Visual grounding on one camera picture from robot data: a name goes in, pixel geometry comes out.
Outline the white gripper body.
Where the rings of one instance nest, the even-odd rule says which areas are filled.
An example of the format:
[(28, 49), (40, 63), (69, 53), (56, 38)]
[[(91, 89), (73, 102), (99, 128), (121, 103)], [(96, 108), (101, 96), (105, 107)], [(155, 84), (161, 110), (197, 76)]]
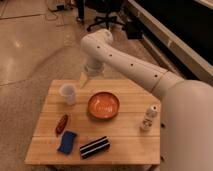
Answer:
[(84, 70), (89, 77), (95, 77), (103, 72), (104, 66), (101, 61), (92, 57), (88, 57), (84, 65)]

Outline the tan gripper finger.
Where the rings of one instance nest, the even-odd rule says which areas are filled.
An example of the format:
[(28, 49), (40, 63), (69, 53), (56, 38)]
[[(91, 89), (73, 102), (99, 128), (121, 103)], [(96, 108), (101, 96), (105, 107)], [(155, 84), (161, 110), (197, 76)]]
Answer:
[(89, 81), (88, 75), (87, 75), (86, 73), (82, 72), (82, 73), (80, 74), (80, 78), (79, 78), (79, 86), (80, 86), (81, 88), (83, 88), (83, 87), (86, 85), (86, 83), (87, 83), (88, 81)]

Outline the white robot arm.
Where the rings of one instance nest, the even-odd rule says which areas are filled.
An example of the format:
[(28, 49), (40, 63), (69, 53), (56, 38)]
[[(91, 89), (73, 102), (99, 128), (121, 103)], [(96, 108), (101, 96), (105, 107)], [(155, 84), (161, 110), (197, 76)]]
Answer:
[(160, 100), (160, 171), (213, 171), (213, 86), (140, 60), (112, 42), (107, 29), (81, 39), (86, 73), (96, 75), (108, 64)]

